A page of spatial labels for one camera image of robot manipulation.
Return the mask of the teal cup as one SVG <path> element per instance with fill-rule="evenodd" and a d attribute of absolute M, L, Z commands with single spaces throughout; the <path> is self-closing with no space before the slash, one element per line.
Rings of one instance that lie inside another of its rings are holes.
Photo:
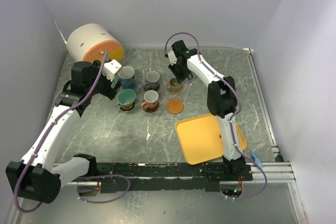
<path fill-rule="evenodd" d="M 130 106 L 135 102 L 136 93 L 131 89 L 125 89 L 117 95 L 116 106 Z"/>

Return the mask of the blue round coaster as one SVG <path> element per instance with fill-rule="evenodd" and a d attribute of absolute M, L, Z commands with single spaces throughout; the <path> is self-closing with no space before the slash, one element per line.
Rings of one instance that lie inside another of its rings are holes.
<path fill-rule="evenodd" d="M 132 89 L 132 90 L 134 90 L 134 89 L 137 88 L 137 83 L 136 83 L 136 82 L 132 82 L 132 83 L 124 83 L 124 84 L 122 85 L 122 87 L 123 87 L 124 89 Z"/>

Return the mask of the grey yellow-handled cup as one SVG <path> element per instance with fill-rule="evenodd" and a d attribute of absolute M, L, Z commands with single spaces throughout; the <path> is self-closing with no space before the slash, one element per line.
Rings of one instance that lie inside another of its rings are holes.
<path fill-rule="evenodd" d="M 178 80 L 174 77 L 168 81 L 171 85 L 177 86 L 179 84 Z"/>

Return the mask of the large white blue-handled mug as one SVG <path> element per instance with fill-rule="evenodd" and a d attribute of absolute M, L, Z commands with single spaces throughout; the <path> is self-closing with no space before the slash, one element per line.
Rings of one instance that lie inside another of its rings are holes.
<path fill-rule="evenodd" d="M 124 83 L 136 82 L 134 75 L 135 75 L 135 70 L 130 66 L 124 66 L 118 72 L 118 77 L 119 79 L 121 79 L 122 85 Z"/>

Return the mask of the tan wooden coaster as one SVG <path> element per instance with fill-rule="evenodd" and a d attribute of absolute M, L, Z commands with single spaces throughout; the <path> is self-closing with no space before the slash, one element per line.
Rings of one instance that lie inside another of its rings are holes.
<path fill-rule="evenodd" d="M 183 90 L 183 86 L 180 83 L 177 86 L 173 86 L 168 82 L 166 84 L 166 89 L 169 93 L 176 94 L 176 93 L 180 93 Z"/>

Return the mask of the yellow black-rimmed coaster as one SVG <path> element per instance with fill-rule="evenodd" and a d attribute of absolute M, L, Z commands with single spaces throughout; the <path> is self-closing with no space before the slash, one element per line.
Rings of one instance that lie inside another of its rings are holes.
<path fill-rule="evenodd" d="M 128 106 L 119 106 L 119 109 L 122 111 L 130 111 L 134 108 L 135 103 L 132 103 Z"/>

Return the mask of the white grey-handled cup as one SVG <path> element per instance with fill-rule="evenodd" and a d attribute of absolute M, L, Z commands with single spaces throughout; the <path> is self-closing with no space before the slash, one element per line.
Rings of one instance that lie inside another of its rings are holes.
<path fill-rule="evenodd" d="M 160 84 L 160 74 L 156 71 L 148 72 L 143 86 L 149 85 L 151 88 L 155 88 L 158 84 Z"/>

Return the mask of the dark brown wooden coaster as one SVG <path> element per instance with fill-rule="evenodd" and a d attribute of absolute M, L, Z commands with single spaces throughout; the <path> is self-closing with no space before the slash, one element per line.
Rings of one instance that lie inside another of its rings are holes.
<path fill-rule="evenodd" d="M 143 88 L 145 91 L 150 91 L 150 90 L 158 91 L 160 89 L 160 84 L 158 84 L 155 88 L 151 88 L 149 85 L 144 85 Z"/>

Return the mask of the white pink cup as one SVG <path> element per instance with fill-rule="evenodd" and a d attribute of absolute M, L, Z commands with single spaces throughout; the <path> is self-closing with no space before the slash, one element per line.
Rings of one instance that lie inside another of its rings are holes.
<path fill-rule="evenodd" d="M 143 110 L 153 110 L 158 105 L 159 94 L 154 90 L 146 91 L 144 94 L 144 101 L 141 103 Z"/>

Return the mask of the light orange wooden coaster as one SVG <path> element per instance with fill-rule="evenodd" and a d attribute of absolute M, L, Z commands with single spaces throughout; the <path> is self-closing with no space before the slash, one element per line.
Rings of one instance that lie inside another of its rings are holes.
<path fill-rule="evenodd" d="M 179 114 L 184 109 L 184 104 L 180 99 L 169 99 L 166 103 L 166 109 L 172 114 Z"/>

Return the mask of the dark walnut wooden coaster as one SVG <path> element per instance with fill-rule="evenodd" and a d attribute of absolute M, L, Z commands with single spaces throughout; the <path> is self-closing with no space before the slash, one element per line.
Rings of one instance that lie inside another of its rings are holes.
<path fill-rule="evenodd" d="M 156 106 L 155 106 L 154 108 L 149 108 L 149 107 L 145 104 L 145 105 L 142 107 L 142 109 L 143 109 L 145 112 L 147 112 L 147 113 L 153 113 L 153 112 L 155 112 L 155 111 L 158 110 L 159 106 L 160 106 L 160 104 L 157 103 Z"/>

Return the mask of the yellow plastic tray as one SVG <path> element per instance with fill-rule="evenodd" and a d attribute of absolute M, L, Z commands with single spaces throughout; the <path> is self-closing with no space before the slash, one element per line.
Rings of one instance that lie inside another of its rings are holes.
<path fill-rule="evenodd" d="M 186 162 L 196 165 L 224 157 L 239 159 L 247 147 L 245 138 L 232 114 L 224 118 L 211 114 L 176 123 L 175 129 Z"/>

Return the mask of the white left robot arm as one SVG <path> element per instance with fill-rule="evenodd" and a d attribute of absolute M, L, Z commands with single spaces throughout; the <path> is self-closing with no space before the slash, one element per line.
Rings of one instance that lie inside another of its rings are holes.
<path fill-rule="evenodd" d="M 52 114 L 40 136 L 19 162 L 10 162 L 6 167 L 14 204 L 19 211 L 24 212 L 19 198 L 49 204 L 65 184 L 79 177 L 87 182 L 97 178 L 97 161 L 92 155 L 76 154 L 57 167 L 54 162 L 69 130 L 81 118 L 92 97 L 101 94 L 113 100 L 117 95 L 121 84 L 113 84 L 113 81 L 121 68 L 116 60 L 73 64 L 71 79 L 55 99 Z"/>

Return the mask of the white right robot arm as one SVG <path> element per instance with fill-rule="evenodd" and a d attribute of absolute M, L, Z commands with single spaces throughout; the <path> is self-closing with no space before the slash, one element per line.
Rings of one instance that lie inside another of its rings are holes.
<path fill-rule="evenodd" d="M 223 176 L 233 181 L 241 172 L 248 172 L 236 129 L 238 99 L 234 79 L 216 73 L 200 55 L 199 50 L 188 49 L 182 40 L 173 43 L 172 50 L 166 52 L 165 57 L 169 58 L 169 69 L 178 83 L 185 79 L 191 80 L 193 74 L 196 74 L 207 86 L 207 108 L 217 119 L 223 138 Z"/>

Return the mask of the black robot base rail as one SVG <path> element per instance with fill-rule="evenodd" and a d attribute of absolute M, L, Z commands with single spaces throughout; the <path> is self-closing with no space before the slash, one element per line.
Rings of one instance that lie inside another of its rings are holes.
<path fill-rule="evenodd" d="M 123 175 L 130 181 L 130 191 L 160 190 L 204 190 L 219 192 L 221 184 L 237 184 L 241 177 L 244 181 L 253 179 L 251 168 L 235 171 L 225 163 L 209 162 L 198 165 L 188 163 L 98 163 L 101 193 L 123 192 L 128 182 L 111 175 Z"/>

